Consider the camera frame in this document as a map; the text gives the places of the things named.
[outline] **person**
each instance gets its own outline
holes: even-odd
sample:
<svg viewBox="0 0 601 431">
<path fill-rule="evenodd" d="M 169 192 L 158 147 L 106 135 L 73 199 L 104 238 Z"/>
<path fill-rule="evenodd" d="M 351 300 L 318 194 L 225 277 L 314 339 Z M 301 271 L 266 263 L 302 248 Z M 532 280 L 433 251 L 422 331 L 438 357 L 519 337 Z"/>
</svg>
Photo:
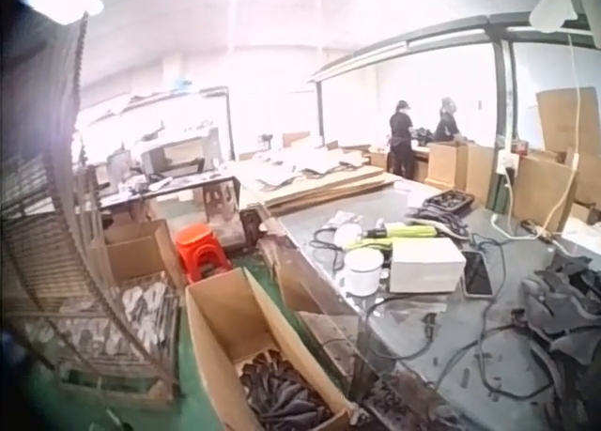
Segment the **person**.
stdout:
<svg viewBox="0 0 601 431">
<path fill-rule="evenodd" d="M 405 100 L 396 104 L 391 116 L 391 157 L 393 173 L 406 179 L 413 179 L 415 173 L 415 153 L 411 148 L 413 123 L 408 115 L 409 105 Z"/>
<path fill-rule="evenodd" d="M 453 140 L 460 140 L 462 138 L 461 132 L 457 127 L 455 121 L 455 112 L 457 106 L 451 98 L 442 98 L 442 105 L 440 107 L 440 122 L 434 132 L 435 142 L 452 142 Z"/>
</svg>

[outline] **cap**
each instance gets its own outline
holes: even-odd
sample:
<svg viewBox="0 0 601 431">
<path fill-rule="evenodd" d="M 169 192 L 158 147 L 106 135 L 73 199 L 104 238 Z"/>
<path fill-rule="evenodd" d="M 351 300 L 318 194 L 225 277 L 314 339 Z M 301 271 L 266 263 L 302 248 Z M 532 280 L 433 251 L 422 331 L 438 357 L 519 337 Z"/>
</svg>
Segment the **cap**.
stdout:
<svg viewBox="0 0 601 431">
<path fill-rule="evenodd" d="M 401 109 L 410 109 L 409 104 L 406 100 L 400 100 L 396 104 L 396 110 L 401 110 Z"/>
</svg>

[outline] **wooden stool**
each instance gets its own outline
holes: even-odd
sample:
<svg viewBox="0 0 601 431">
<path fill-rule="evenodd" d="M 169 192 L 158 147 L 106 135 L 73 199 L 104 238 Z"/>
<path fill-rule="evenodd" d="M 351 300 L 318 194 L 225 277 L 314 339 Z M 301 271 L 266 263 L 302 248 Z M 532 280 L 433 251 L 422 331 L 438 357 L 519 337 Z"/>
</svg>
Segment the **wooden stool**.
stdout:
<svg viewBox="0 0 601 431">
<path fill-rule="evenodd" d="M 211 264 L 215 269 L 232 269 L 222 245 L 204 223 L 193 224 L 178 232 L 176 248 L 190 283 L 202 279 L 200 267 L 204 263 Z"/>
</svg>

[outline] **ceiling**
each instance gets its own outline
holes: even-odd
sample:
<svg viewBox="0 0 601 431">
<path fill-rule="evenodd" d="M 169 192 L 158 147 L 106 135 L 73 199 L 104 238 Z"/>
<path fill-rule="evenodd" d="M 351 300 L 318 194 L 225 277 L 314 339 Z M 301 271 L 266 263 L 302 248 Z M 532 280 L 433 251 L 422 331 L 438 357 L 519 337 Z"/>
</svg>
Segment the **ceiling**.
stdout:
<svg viewBox="0 0 601 431">
<path fill-rule="evenodd" d="M 538 0 L 102 0 L 89 21 L 82 83 L 166 54 L 243 46 L 353 50 L 434 23 L 530 11 Z M 234 17 L 232 26 L 229 18 Z"/>
</svg>

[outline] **green floor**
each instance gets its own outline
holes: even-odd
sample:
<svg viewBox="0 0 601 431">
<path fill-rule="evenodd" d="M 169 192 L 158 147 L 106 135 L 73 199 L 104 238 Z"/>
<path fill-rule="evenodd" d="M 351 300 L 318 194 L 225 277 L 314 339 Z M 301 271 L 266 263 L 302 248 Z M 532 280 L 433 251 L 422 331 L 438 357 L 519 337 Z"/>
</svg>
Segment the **green floor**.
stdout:
<svg viewBox="0 0 601 431">
<path fill-rule="evenodd" d="M 301 332 L 296 318 L 283 306 L 277 286 L 271 280 L 269 271 L 262 262 L 252 256 L 238 261 L 239 266 L 249 269 L 254 277 L 270 294 L 271 298 L 283 308 L 291 324 Z M 193 357 L 192 341 L 188 329 L 188 320 L 182 316 L 179 329 L 179 382 L 182 396 L 165 410 L 136 408 L 114 408 L 121 420 L 130 423 L 135 429 L 152 430 L 221 430 L 215 411 L 200 384 Z M 29 390 L 38 407 L 49 420 L 61 430 L 88 430 L 92 423 L 106 423 L 106 416 L 100 405 L 78 400 L 56 388 L 51 374 L 36 367 L 29 379 Z"/>
</svg>

